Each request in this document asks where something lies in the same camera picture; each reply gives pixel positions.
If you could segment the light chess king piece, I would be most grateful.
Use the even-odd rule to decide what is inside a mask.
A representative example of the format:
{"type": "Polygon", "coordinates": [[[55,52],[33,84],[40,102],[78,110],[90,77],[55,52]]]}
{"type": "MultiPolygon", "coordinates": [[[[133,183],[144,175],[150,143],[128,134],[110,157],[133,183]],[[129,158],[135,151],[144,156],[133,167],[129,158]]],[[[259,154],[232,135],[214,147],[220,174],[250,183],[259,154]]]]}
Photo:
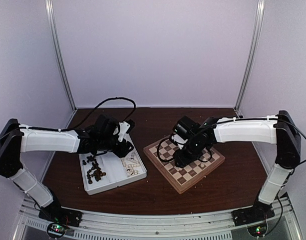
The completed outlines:
{"type": "Polygon", "coordinates": [[[206,158],[202,158],[202,159],[200,159],[200,168],[201,169],[204,169],[205,167],[206,167],[206,163],[208,162],[209,160],[208,159],[206,159],[206,158]]]}

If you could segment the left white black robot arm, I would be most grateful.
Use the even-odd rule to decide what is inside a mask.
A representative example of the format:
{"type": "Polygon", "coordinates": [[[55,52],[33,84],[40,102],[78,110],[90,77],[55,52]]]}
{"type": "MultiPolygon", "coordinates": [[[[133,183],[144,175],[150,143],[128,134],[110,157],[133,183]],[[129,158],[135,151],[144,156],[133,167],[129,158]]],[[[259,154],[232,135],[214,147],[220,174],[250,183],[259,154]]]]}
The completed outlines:
{"type": "Polygon", "coordinates": [[[21,153],[47,151],[91,154],[112,152],[123,158],[134,148],[124,136],[135,126],[133,120],[118,122],[100,115],[86,129],[51,129],[20,124],[10,119],[0,134],[0,176],[13,181],[39,205],[54,222],[65,217],[54,193],[39,182],[20,161],[21,153]]]}

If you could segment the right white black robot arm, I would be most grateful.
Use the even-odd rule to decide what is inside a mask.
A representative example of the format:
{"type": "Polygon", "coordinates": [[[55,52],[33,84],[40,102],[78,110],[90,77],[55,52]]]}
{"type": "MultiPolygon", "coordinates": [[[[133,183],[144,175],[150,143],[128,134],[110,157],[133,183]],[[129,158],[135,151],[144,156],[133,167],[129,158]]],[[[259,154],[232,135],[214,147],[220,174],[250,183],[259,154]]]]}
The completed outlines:
{"type": "Polygon", "coordinates": [[[280,110],[277,115],[254,118],[215,118],[198,124],[189,117],[182,117],[174,126],[175,135],[184,142],[173,154],[179,168],[198,160],[204,150],[214,144],[226,142],[263,142],[276,144],[277,157],[261,187],[249,217],[259,221],[271,208],[271,204],[288,180],[291,172],[301,162],[301,136],[291,115],[280,110]]]}

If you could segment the pile of light chess pieces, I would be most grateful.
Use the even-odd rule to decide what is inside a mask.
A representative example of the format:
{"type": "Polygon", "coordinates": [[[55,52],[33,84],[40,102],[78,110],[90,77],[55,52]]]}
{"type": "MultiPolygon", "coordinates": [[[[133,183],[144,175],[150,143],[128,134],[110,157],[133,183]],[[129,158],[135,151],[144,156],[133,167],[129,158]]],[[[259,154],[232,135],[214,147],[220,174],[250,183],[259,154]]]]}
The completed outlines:
{"type": "Polygon", "coordinates": [[[122,158],[121,162],[128,177],[139,174],[141,164],[134,153],[131,153],[129,156],[122,158]]]}

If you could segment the wooden chess board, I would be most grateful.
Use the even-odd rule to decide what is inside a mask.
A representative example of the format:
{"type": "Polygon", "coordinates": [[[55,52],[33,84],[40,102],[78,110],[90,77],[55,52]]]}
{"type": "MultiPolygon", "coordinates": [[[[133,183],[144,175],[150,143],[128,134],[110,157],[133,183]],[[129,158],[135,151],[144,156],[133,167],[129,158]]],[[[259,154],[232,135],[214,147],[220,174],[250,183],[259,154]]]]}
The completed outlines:
{"type": "Polygon", "coordinates": [[[158,140],[143,149],[153,165],[179,194],[198,183],[225,160],[221,153],[212,148],[210,153],[204,150],[200,158],[209,160],[204,169],[200,168],[200,160],[196,160],[184,168],[176,167],[174,161],[170,161],[170,159],[173,157],[173,153],[181,149],[182,146],[175,144],[168,137],[165,141],[158,140]]]}

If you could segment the pile of dark chess pieces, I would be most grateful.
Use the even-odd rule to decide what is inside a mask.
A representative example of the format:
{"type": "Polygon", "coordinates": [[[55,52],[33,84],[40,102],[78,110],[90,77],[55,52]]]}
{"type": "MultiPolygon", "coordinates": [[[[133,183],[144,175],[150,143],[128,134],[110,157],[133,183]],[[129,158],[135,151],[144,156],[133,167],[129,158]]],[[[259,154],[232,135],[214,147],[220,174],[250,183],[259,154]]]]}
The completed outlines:
{"type": "Polygon", "coordinates": [[[106,176],[106,172],[102,171],[96,159],[96,155],[89,155],[86,157],[87,160],[83,160],[82,163],[85,166],[87,163],[91,163],[91,168],[87,171],[86,177],[88,183],[93,184],[92,179],[94,178],[96,182],[99,182],[102,177],[106,176]]]}

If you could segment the right controller board with LEDs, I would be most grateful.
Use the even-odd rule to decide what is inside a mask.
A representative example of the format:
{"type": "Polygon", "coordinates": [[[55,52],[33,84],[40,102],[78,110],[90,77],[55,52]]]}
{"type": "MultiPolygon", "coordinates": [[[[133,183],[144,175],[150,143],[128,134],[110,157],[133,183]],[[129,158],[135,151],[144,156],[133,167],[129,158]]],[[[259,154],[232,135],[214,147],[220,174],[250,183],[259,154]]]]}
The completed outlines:
{"type": "Polygon", "coordinates": [[[268,227],[266,225],[253,225],[247,227],[248,233],[252,237],[262,237],[267,233],[268,227]]]}

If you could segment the controller board with leds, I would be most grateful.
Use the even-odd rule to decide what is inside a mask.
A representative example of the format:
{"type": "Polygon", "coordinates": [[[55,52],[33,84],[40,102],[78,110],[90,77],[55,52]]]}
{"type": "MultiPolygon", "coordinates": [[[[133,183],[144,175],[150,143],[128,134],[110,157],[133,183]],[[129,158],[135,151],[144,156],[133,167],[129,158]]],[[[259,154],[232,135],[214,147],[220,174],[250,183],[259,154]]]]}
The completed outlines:
{"type": "Polygon", "coordinates": [[[46,228],[46,233],[51,238],[61,238],[65,235],[67,228],[57,223],[50,223],[46,228]]]}
{"type": "Polygon", "coordinates": [[[266,225],[253,225],[247,227],[248,233],[252,237],[262,237],[267,233],[268,227],[266,225]]]}

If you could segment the left controller board with LEDs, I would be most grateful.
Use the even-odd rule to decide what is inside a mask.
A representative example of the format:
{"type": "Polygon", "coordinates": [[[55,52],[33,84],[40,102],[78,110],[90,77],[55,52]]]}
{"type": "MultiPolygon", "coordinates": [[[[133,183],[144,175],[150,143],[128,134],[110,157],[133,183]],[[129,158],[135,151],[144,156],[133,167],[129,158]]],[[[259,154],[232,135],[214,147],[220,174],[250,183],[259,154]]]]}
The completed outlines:
{"type": "Polygon", "coordinates": [[[67,228],[57,223],[50,223],[46,228],[46,233],[51,238],[61,238],[65,235],[67,228]]]}

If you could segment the white plastic compartment tray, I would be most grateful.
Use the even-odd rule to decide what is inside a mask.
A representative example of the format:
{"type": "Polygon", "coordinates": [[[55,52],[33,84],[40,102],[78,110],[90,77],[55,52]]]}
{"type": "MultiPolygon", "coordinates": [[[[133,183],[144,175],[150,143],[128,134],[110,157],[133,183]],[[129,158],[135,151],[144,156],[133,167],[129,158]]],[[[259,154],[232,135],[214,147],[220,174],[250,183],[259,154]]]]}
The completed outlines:
{"type": "Polygon", "coordinates": [[[106,176],[102,177],[99,182],[96,182],[93,178],[93,184],[89,184],[86,177],[87,171],[91,168],[91,163],[87,163],[86,165],[83,165],[82,163],[83,160],[87,160],[87,156],[91,156],[92,154],[80,154],[79,160],[83,185],[84,190],[87,192],[87,194],[94,195],[146,178],[147,169],[144,163],[142,162],[137,149],[133,149],[133,151],[131,151],[127,156],[132,153],[136,155],[141,164],[138,175],[128,177],[121,162],[122,158],[118,158],[115,154],[108,152],[106,154],[96,156],[99,167],[102,169],[103,172],[106,172],[106,176]]]}

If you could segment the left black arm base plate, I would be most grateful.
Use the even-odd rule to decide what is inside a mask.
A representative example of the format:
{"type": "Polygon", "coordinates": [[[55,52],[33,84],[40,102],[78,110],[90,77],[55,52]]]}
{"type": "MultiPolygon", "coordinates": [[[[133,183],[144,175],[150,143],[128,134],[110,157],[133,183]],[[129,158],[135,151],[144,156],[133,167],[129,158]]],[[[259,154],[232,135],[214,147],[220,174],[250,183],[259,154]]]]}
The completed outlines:
{"type": "Polygon", "coordinates": [[[77,210],[60,208],[58,210],[39,211],[38,217],[63,226],[79,227],[83,213],[77,210]]]}

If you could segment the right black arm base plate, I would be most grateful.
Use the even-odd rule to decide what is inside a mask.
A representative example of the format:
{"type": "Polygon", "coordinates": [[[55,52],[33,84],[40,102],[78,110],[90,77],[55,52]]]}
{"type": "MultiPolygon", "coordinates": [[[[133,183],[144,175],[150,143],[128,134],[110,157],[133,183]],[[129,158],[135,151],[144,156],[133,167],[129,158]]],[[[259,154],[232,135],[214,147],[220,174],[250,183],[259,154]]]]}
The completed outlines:
{"type": "Polygon", "coordinates": [[[272,209],[264,211],[263,209],[254,206],[234,210],[231,214],[236,227],[262,222],[275,216],[275,212],[272,209]]]}

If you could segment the front aluminium frame rail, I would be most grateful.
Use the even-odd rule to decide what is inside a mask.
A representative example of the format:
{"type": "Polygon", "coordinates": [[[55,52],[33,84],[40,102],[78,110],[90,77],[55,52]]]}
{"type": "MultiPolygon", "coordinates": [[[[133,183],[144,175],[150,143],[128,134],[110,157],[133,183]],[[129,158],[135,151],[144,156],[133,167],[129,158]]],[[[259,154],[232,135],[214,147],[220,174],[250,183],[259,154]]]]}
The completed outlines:
{"type": "MultiPolygon", "coordinates": [[[[265,237],[250,235],[261,222],[236,226],[232,211],[175,215],[122,215],[79,210],[79,227],[70,226],[59,240],[304,240],[295,211],[286,197],[280,197],[283,215],[265,237]]],[[[30,198],[24,198],[16,219],[12,240],[51,240],[46,233],[49,221],[38,217],[30,198]]]]}

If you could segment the aluminium frame post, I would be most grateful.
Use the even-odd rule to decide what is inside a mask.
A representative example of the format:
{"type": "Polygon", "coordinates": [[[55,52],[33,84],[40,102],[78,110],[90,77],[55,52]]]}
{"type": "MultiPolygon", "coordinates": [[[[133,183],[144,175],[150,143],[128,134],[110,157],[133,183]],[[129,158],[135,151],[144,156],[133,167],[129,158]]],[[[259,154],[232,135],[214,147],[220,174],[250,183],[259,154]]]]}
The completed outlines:
{"type": "Polygon", "coordinates": [[[234,106],[234,111],[238,117],[243,116],[241,112],[242,101],[246,94],[247,85],[249,83],[253,64],[255,61],[256,51],[260,41],[260,36],[263,26],[264,14],[265,14],[265,1],[258,0],[249,54],[246,62],[245,71],[243,74],[242,84],[238,93],[236,104],[234,106]]]}
{"type": "Polygon", "coordinates": [[[55,14],[54,14],[54,8],[53,8],[53,1],[52,0],[45,0],[45,7],[46,7],[46,14],[49,22],[50,32],[52,36],[53,46],[55,50],[56,55],[56,62],[60,74],[60,78],[64,87],[64,91],[66,94],[66,97],[68,99],[70,108],[73,112],[76,112],[76,104],[73,99],[72,91],[70,89],[70,85],[68,82],[64,61],[62,57],[62,52],[60,48],[60,42],[58,38],[58,32],[56,27],[56,20],[55,20],[55,14]]]}

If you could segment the right aluminium frame post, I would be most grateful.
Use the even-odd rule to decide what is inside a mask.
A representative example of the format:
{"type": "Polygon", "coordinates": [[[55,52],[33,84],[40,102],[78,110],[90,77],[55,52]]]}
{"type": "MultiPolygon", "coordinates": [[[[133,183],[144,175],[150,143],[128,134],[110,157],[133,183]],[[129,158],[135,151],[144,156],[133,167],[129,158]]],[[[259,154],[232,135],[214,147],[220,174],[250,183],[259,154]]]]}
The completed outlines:
{"type": "Polygon", "coordinates": [[[249,54],[246,62],[245,71],[243,74],[242,84],[238,93],[236,104],[234,106],[234,111],[238,117],[243,116],[241,112],[242,101],[246,94],[247,85],[249,83],[253,64],[255,61],[256,51],[260,41],[260,36],[263,26],[264,14],[265,14],[265,1],[258,0],[249,54]]]}

